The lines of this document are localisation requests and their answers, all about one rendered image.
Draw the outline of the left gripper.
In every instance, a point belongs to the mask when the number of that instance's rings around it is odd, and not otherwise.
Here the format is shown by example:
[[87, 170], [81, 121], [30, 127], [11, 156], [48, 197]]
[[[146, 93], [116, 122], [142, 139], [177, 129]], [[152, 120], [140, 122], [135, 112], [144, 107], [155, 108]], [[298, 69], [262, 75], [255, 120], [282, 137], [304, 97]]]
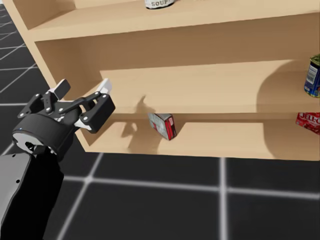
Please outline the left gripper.
[[71, 147], [77, 129], [97, 133], [116, 109], [108, 78], [88, 96], [61, 101], [70, 89], [67, 79], [62, 79], [56, 87], [44, 94], [37, 93], [29, 100], [17, 115], [20, 122], [12, 131], [12, 140], [17, 147], [33, 155], [48, 148], [61, 161]]

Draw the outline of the red and white carton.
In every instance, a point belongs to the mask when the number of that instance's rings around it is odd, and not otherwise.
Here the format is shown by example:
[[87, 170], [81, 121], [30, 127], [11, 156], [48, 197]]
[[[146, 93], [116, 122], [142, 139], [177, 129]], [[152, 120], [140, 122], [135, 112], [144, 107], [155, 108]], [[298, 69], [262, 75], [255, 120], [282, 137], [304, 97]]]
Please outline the red and white carton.
[[150, 126], [170, 141], [177, 136], [174, 117], [170, 113], [148, 113]]

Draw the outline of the green and blue rectangular can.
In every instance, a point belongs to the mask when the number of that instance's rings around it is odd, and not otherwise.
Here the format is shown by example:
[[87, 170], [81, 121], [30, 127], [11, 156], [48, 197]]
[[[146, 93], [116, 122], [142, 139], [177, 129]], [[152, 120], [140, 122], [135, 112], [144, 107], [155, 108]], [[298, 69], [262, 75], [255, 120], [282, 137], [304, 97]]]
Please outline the green and blue rectangular can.
[[304, 91], [314, 98], [320, 98], [320, 53], [310, 58]]

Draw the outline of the pale wooden shelf unit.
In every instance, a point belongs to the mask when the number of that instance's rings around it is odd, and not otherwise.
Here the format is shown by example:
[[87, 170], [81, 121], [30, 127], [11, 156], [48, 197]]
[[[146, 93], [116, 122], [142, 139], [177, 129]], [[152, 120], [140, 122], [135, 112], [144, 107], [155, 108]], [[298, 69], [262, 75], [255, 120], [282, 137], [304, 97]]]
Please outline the pale wooden shelf unit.
[[[320, 0], [3, 0], [50, 87], [66, 100], [108, 78], [115, 112], [88, 152], [320, 160], [320, 136], [296, 125], [320, 112], [304, 91], [320, 53]], [[172, 114], [167, 140], [148, 113]]]

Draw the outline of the red and white can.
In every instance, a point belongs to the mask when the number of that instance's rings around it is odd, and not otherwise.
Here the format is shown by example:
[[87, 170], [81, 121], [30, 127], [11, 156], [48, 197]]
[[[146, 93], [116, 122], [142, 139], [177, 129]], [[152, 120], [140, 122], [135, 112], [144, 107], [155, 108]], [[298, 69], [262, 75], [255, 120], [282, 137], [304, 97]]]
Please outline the red and white can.
[[172, 6], [176, 0], [144, 0], [145, 7], [149, 10], [157, 10]]

